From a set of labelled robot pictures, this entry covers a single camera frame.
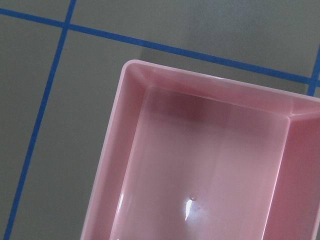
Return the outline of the pink plastic bin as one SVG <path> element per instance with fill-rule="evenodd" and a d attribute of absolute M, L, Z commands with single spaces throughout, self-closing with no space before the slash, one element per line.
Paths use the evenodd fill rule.
<path fill-rule="evenodd" d="M 320 100 L 126 62 L 83 240 L 314 240 Z"/>

